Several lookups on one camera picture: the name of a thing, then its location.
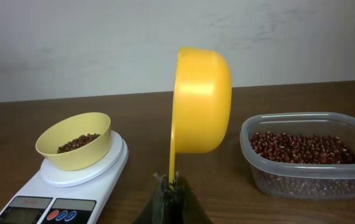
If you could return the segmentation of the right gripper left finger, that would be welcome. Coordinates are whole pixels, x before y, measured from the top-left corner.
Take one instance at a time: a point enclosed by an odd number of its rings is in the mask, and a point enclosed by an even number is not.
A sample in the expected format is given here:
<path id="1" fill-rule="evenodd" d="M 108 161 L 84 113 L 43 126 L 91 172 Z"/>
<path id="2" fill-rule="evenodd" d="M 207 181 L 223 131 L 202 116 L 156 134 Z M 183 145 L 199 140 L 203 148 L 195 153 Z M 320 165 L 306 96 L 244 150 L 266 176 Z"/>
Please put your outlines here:
<path id="1" fill-rule="evenodd" d="M 167 175 L 154 174 L 157 185 L 145 207 L 133 224 L 167 224 L 170 223 L 173 190 Z"/>

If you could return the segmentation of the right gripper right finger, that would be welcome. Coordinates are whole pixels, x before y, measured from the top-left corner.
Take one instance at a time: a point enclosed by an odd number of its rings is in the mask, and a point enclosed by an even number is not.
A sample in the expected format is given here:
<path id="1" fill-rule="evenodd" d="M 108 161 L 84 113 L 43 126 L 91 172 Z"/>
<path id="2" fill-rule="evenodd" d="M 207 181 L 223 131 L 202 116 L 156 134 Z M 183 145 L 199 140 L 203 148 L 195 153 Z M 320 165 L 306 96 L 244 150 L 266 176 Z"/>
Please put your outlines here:
<path id="1" fill-rule="evenodd" d="M 184 177 L 173 181 L 172 223 L 213 224 Z"/>

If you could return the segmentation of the yellow measuring scoop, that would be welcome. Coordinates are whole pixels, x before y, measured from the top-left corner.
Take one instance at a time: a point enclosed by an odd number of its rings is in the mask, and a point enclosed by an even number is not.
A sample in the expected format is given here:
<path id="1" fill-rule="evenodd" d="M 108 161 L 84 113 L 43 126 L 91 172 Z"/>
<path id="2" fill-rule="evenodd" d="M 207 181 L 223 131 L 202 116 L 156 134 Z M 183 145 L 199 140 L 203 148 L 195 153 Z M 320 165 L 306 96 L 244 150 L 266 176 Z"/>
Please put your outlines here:
<path id="1" fill-rule="evenodd" d="M 215 150 L 229 124 L 231 72 L 214 50 L 180 47 L 173 91 L 168 181 L 175 179 L 177 154 Z"/>

